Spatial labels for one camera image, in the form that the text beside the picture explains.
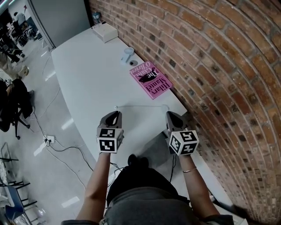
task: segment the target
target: white floor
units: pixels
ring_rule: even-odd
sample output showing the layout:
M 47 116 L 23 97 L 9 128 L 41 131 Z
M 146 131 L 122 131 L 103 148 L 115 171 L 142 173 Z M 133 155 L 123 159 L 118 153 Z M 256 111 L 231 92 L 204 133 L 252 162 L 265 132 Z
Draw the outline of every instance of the white floor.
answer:
M 65 147 L 82 145 L 80 149 L 85 159 L 94 168 L 96 161 L 84 145 L 60 91 L 50 52 L 47 48 L 42 48 L 40 40 L 29 41 L 23 51 L 26 55 L 23 63 L 30 69 L 29 75 L 23 79 L 23 82 L 28 90 L 35 91 L 35 114 L 44 133 L 55 136 Z M 9 78 L 3 72 L 0 73 L 0 77 Z M 38 207 L 45 210 L 47 224 L 60 224 L 63 220 L 74 219 L 83 203 L 83 184 L 87 184 L 91 170 L 77 149 L 55 152 L 50 147 L 44 147 L 43 135 L 35 116 L 31 116 L 27 122 L 34 133 L 19 125 L 18 135 L 21 139 L 17 140 L 14 136 L 14 127 L 11 126 L 7 133 L 0 132 L 0 146 L 7 142 L 11 157 L 19 159 L 12 164 L 17 173 L 17 180 L 23 179 L 31 183 L 27 187 L 29 198 L 37 200 Z M 64 149 L 58 142 L 54 143 L 53 147 L 57 150 Z M 83 184 L 48 150 L 75 171 Z M 7 152 L 6 147 L 3 149 L 3 154 L 5 152 Z M 153 162 L 151 166 L 169 180 L 172 157 L 166 148 L 163 135 L 160 134 L 147 143 L 142 152 L 150 162 Z M 180 195 L 188 196 L 179 162 L 175 167 L 172 184 Z

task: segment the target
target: brick wall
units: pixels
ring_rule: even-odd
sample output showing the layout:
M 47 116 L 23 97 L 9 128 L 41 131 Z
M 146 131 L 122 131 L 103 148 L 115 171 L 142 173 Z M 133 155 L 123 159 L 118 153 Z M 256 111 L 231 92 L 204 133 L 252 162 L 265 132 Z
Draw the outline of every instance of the brick wall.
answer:
M 278 0 L 90 0 L 189 109 L 200 153 L 250 218 L 281 218 Z

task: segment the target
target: blue chair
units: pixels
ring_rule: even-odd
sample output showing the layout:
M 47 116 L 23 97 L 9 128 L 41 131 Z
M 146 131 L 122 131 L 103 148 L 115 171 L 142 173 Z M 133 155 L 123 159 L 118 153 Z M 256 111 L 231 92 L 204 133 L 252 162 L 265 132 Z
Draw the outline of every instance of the blue chair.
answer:
M 27 215 L 25 214 L 25 208 L 28 207 L 28 206 L 31 206 L 31 205 L 33 205 L 33 204 L 35 204 L 37 202 L 37 201 L 34 201 L 34 202 L 31 202 L 31 203 L 26 204 L 26 205 L 23 205 L 23 203 L 22 203 L 24 201 L 27 201 L 28 199 L 21 200 L 21 198 L 20 198 L 20 196 L 18 194 L 18 189 L 26 187 L 29 184 L 30 183 L 27 183 L 27 184 L 22 185 L 22 186 L 20 186 L 18 188 L 14 188 L 12 186 L 8 186 L 8 190 L 9 190 L 10 196 L 11 196 L 11 198 L 13 200 L 13 203 L 14 203 L 14 207 L 8 206 L 8 205 L 5 206 L 5 211 L 6 211 L 5 214 L 6 214 L 6 217 L 10 221 L 13 221 L 15 218 L 17 218 L 17 217 L 19 217 L 19 216 L 21 216 L 23 214 L 28 219 Z

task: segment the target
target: white table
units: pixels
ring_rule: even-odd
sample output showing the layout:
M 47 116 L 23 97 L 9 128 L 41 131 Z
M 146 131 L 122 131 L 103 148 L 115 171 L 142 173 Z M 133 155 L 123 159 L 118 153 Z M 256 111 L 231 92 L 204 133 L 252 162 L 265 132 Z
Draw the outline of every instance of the white table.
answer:
M 52 51 L 54 68 L 61 91 L 74 122 L 95 160 L 98 159 L 96 129 L 102 117 L 123 105 L 168 105 L 170 111 L 183 115 L 184 106 L 170 91 L 154 100 L 129 74 L 133 67 L 121 65 L 127 47 L 119 38 L 103 43 L 91 29 L 76 35 Z M 136 54 L 131 59 L 143 60 Z M 124 107 L 124 140 L 111 161 L 125 166 L 128 156 L 140 149 L 166 128 L 161 108 Z

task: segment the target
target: pink book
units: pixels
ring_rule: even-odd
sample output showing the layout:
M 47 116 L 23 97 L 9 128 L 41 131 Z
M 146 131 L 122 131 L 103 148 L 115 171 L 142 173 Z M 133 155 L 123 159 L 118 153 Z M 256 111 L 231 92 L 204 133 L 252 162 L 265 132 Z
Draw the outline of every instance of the pink book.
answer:
M 131 69 L 130 74 L 152 99 L 173 86 L 168 78 L 150 61 Z

